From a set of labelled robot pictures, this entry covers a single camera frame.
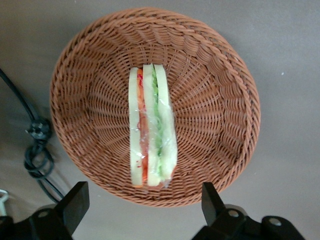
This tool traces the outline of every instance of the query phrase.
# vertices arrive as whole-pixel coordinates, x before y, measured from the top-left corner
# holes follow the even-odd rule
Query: woven basket
[[[128,81],[148,63],[167,73],[178,164],[168,188],[147,192],[131,186]],[[206,24],[158,8],[116,12],[76,35],[56,64],[50,103],[58,138],[86,176],[155,207],[199,202],[202,182],[229,186],[260,128],[255,82],[233,48]]]

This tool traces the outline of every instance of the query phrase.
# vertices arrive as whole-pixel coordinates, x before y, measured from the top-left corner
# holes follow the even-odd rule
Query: gray surface
[[[259,221],[279,215],[310,240],[320,238],[320,3],[248,0],[19,1],[0,3],[0,66],[48,114],[49,84],[68,41],[108,13],[153,6],[201,20],[246,62],[261,100],[259,142],[250,165],[221,197]],[[0,81],[0,188],[21,220],[51,202],[23,169],[27,115]],[[54,179],[68,191],[87,178],[50,142]],[[91,181],[90,209],[76,240],[187,240],[204,225],[200,204],[159,209],[117,198]]]

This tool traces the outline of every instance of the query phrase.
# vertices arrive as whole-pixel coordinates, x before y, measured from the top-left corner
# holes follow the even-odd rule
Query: black cable
[[[49,190],[45,187],[46,183],[60,198],[63,198],[63,194],[55,187],[55,185],[50,182],[47,177],[51,174],[54,169],[54,160],[49,150],[46,148],[49,138],[52,135],[50,129],[50,123],[44,118],[39,117],[39,114],[36,112],[34,107],[31,106],[35,114],[32,112],[29,104],[26,102],[20,91],[13,84],[13,82],[8,78],[8,76],[0,68],[0,77],[4,82],[9,86],[13,91],[16,97],[19,99],[24,109],[28,113],[31,126],[27,131],[34,139],[34,144],[28,147],[24,154],[24,167],[28,171],[29,175],[36,179],[39,186],[42,188],[44,193],[55,203],[58,203],[59,200],[56,199]],[[44,154],[43,159],[40,162],[40,165],[34,165],[34,161],[40,154]]]
[[[9,88],[14,92],[14,94],[16,95],[16,97],[19,99],[20,103],[23,105],[24,109],[26,110],[26,112],[29,115],[29,118],[31,121],[35,120],[35,116],[32,113],[32,111],[30,110],[27,102],[25,101],[25,99],[22,97],[20,91],[17,89],[17,87],[13,84],[13,82],[7,77],[7,75],[4,73],[4,71],[2,71],[2,69],[0,68],[0,77],[3,79],[3,81],[9,86]]]

